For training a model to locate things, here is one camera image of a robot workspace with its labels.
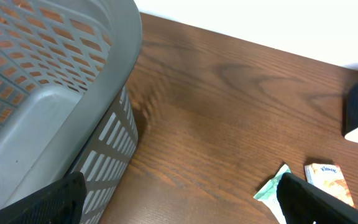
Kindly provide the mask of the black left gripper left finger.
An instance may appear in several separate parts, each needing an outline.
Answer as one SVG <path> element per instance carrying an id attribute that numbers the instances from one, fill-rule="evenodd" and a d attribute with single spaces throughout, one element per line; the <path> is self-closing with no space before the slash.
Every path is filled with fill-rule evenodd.
<path id="1" fill-rule="evenodd" d="M 87 194 L 81 172 L 64 178 L 0 210 L 0 224 L 77 224 Z"/>

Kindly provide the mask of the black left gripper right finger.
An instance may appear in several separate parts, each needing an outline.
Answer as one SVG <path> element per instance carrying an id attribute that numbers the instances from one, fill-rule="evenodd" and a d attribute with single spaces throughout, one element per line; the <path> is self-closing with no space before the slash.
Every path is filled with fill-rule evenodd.
<path id="1" fill-rule="evenodd" d="M 358 210 L 293 175 L 282 175 L 277 199 L 287 223 L 358 224 Z"/>

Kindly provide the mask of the teal snack bar wrapper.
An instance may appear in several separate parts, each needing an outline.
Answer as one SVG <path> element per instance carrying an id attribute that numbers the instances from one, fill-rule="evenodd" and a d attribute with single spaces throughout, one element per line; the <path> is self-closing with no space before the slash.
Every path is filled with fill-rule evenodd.
<path id="1" fill-rule="evenodd" d="M 284 173 L 291 173 L 290 168 L 284 164 L 279 168 L 274 177 L 269 179 L 267 183 L 254 195 L 254 199 L 265 204 L 273 213 L 279 224 L 286 224 L 280 203 L 277 199 L 277 187 Z"/>

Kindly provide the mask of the small orange tissue pack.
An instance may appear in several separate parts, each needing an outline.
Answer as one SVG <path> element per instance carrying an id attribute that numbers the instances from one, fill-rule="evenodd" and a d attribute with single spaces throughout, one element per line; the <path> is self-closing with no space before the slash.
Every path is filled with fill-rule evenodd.
<path id="1" fill-rule="evenodd" d="M 305 175 L 309 184 L 355 207 L 350 190 L 339 166 L 312 163 L 305 166 Z"/>

